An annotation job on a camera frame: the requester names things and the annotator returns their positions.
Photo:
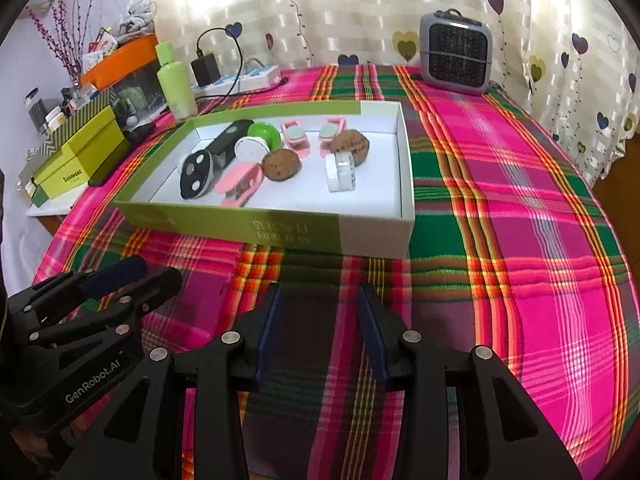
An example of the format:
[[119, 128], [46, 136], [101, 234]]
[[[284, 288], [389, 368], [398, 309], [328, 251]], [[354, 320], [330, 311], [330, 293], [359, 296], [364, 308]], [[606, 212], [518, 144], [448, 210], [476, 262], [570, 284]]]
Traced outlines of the orange tray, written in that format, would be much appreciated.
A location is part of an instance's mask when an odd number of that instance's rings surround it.
[[156, 61], [157, 44], [157, 36], [154, 34], [129, 41], [96, 64], [88, 73], [83, 74], [80, 78], [81, 84], [92, 84], [99, 91], [110, 88], [116, 82]]

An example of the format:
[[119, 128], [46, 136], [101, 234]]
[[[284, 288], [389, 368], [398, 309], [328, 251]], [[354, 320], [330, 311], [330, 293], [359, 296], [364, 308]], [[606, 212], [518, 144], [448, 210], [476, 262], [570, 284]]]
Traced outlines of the pink green clip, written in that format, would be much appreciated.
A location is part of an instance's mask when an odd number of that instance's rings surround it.
[[331, 142], [334, 138], [340, 134], [346, 125], [346, 119], [344, 117], [328, 117], [326, 122], [320, 128], [318, 134], [320, 156], [324, 157], [331, 151]]
[[297, 119], [284, 122], [281, 125], [281, 131], [286, 146], [300, 159], [310, 154], [307, 133]]

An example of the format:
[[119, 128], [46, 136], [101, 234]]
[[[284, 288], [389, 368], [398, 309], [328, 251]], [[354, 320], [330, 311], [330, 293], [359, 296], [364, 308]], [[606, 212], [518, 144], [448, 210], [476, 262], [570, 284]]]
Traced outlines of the white round jar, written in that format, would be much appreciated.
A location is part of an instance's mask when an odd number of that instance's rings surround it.
[[353, 191], [356, 186], [355, 159], [351, 152], [329, 153], [324, 158], [326, 184], [331, 193]]

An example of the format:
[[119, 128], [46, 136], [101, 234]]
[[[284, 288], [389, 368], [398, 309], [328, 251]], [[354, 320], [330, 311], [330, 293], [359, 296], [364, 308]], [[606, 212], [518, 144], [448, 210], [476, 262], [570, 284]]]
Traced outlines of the heart pattern curtain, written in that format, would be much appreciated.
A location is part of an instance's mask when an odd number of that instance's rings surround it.
[[184, 60], [283, 68], [416, 66], [424, 14], [456, 9], [492, 33], [491, 79], [559, 142], [588, 183], [639, 136], [639, 44], [610, 0], [151, 0]]

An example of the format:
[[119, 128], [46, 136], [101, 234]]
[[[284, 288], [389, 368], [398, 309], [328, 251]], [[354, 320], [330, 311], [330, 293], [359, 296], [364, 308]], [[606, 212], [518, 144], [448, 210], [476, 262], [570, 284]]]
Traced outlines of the light green bottle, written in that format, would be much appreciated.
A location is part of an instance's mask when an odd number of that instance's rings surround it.
[[155, 46], [160, 69], [157, 79], [165, 100], [175, 120], [186, 120], [198, 114], [198, 106], [191, 88], [188, 70], [183, 62], [175, 58], [174, 48], [169, 41]]

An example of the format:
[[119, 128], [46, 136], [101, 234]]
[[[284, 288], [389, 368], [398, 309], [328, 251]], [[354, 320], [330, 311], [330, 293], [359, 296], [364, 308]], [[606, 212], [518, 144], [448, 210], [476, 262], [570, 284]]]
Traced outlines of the brown walnut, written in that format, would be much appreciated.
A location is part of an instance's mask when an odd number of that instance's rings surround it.
[[282, 182], [299, 173], [302, 163], [298, 155], [288, 148], [278, 148], [269, 152], [260, 163], [264, 176], [276, 182]]
[[331, 153], [349, 152], [352, 154], [355, 166], [360, 166], [370, 151], [370, 141], [356, 129], [345, 129], [330, 143]]

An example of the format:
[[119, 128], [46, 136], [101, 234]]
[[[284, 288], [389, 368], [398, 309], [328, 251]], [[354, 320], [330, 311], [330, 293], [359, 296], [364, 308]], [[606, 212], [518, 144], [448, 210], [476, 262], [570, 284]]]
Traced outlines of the yellow green gift box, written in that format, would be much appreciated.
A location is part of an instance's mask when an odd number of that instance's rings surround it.
[[74, 133], [32, 177], [30, 201], [36, 207], [87, 183], [125, 141], [111, 105]]

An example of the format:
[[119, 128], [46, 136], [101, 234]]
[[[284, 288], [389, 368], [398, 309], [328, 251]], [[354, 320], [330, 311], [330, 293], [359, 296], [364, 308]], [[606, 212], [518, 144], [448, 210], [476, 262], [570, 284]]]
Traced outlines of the green white roller massager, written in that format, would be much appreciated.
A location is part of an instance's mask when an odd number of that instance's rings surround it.
[[240, 162], [259, 164], [281, 146], [280, 132], [274, 125], [269, 122], [254, 122], [248, 127], [247, 134], [236, 141], [234, 154]]

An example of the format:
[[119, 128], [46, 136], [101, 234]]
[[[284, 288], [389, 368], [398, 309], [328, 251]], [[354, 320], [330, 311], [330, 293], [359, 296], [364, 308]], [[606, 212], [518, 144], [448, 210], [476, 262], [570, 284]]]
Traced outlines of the striped box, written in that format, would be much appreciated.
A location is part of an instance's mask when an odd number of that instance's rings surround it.
[[93, 117], [101, 113], [104, 108], [109, 108], [116, 101], [116, 93], [113, 88], [99, 93], [87, 104], [79, 107], [76, 112], [67, 118], [58, 128], [54, 129], [38, 146], [27, 152], [25, 166], [18, 174], [18, 180], [25, 183], [56, 154], [61, 146], [72, 136], [90, 122]]

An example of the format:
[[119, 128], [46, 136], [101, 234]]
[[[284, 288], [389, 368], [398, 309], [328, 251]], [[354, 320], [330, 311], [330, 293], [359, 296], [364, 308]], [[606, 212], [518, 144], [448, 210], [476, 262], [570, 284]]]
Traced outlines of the green white cardboard box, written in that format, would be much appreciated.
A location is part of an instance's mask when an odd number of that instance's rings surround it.
[[[370, 142], [350, 191], [332, 192], [318, 134], [329, 119]], [[186, 158], [216, 140], [240, 119], [281, 128], [298, 122], [310, 153], [283, 182], [261, 180], [239, 206], [228, 200], [255, 169], [235, 159], [201, 197], [180, 194]], [[416, 220], [409, 140], [402, 107], [384, 101], [280, 103], [218, 112], [187, 120], [171, 133], [117, 193], [114, 203], [139, 228], [258, 245], [348, 256], [403, 259]]]

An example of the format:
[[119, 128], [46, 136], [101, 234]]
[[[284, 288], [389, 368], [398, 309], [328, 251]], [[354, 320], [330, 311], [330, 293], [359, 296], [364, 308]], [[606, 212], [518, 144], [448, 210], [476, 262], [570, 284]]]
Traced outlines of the black electric shaver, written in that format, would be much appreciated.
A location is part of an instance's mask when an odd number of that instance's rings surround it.
[[235, 159], [236, 142], [247, 136], [253, 124], [251, 119], [236, 120], [205, 148], [186, 156], [180, 172], [180, 195], [184, 200], [194, 200], [209, 192]]

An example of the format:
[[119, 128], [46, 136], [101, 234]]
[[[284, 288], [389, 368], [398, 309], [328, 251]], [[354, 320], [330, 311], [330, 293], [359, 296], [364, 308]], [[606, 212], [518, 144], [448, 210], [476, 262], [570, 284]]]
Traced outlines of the grey portable heater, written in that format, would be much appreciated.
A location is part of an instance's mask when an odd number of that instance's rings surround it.
[[456, 9], [437, 10], [420, 19], [422, 79], [432, 87], [482, 94], [489, 86], [492, 33]]

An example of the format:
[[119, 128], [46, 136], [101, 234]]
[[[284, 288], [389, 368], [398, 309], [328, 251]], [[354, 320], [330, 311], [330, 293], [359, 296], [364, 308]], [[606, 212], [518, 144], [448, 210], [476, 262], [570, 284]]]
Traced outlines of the pink handle clear jar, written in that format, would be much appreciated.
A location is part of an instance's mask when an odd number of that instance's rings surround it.
[[262, 180], [262, 166], [256, 162], [238, 162], [214, 186], [215, 193], [222, 195], [220, 206], [243, 207], [262, 185]]

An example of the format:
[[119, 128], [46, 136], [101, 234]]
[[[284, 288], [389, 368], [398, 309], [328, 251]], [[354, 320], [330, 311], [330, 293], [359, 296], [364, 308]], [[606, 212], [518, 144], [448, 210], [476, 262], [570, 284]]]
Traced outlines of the black charger plug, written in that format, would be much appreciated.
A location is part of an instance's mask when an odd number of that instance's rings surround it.
[[213, 53], [203, 54], [191, 62], [192, 72], [199, 87], [207, 87], [221, 78], [220, 70]]

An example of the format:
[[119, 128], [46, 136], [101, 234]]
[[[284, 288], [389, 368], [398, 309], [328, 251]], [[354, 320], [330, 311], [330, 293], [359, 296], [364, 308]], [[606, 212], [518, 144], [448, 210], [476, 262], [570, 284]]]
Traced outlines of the white blue power strip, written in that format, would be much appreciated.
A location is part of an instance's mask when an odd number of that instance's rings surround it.
[[236, 78], [235, 75], [221, 77], [218, 81], [207, 86], [200, 87], [194, 84], [193, 94], [196, 98], [206, 96], [234, 96], [238, 93], [253, 92], [275, 87], [282, 81], [282, 74], [278, 66], [266, 66], [254, 68], [247, 74]]

